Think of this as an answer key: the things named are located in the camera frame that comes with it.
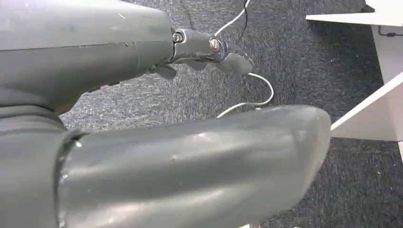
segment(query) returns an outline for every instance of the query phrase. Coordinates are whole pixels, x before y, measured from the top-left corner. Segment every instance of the white panel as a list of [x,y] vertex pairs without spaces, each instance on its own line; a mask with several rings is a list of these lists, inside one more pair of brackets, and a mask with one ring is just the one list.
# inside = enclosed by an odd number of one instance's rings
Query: white panel
[[332,137],[403,141],[403,72],[332,124]]
[[403,161],[403,142],[398,142],[397,144],[399,145],[400,156],[402,157]]
[[[382,34],[388,32],[403,35],[403,27],[381,26]],[[387,83],[403,71],[403,36],[380,36],[378,26],[372,26],[372,33],[381,66],[382,78],[384,83]]]
[[349,13],[307,15],[307,20],[340,22],[363,25],[403,26],[403,13]]

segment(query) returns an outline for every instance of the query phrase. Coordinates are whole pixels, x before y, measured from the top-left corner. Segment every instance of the metal screw head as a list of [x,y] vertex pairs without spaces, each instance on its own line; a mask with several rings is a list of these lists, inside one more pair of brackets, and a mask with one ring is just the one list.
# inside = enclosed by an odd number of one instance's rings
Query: metal screw head
[[218,51],[220,48],[220,43],[216,38],[210,39],[210,47],[213,49],[213,51]]
[[179,32],[174,33],[174,34],[172,35],[172,38],[173,38],[173,41],[174,41],[175,43],[180,43],[180,42],[183,41],[183,36],[182,36],[182,34],[179,33]]

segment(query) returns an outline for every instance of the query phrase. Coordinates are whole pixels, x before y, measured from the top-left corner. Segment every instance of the gray plastic housing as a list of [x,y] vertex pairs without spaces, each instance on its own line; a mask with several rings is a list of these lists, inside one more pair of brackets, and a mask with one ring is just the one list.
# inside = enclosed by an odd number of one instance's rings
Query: gray plastic housing
[[236,228],[291,208],[326,156],[328,114],[280,106],[85,135],[58,186],[68,228]]
[[0,107],[58,114],[173,56],[166,13],[119,0],[0,0]]

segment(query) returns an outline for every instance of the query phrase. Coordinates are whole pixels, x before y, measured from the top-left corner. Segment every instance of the scratch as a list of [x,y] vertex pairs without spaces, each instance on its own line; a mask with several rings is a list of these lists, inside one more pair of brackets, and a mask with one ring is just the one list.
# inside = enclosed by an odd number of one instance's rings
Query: scratch
[[119,16],[123,19],[126,19],[121,13],[119,13]]

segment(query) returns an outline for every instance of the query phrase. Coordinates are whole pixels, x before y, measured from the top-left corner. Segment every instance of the black wire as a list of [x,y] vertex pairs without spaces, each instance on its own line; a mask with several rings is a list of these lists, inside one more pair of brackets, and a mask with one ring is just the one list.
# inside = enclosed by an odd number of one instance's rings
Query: black wire
[[236,42],[236,44],[238,44],[240,42],[240,40],[243,37],[243,34],[245,33],[246,27],[248,26],[248,12],[246,11],[246,3],[248,2],[248,0],[245,0],[243,2],[243,9],[245,10],[245,26],[243,27],[242,33],[240,34],[240,37],[238,38],[238,41]]
[[378,25],[378,34],[384,37],[403,37],[403,34],[396,34],[395,32],[381,33],[380,25]]
[[193,24],[193,20],[192,20],[192,18],[191,18],[191,16],[190,16],[189,9],[187,8],[187,6],[186,6],[186,4],[183,2],[183,0],[180,0],[179,2],[181,3],[181,6],[182,6],[182,8],[185,10],[186,16],[187,16],[188,19],[189,19],[190,28],[191,28],[192,30],[195,30],[194,24]]

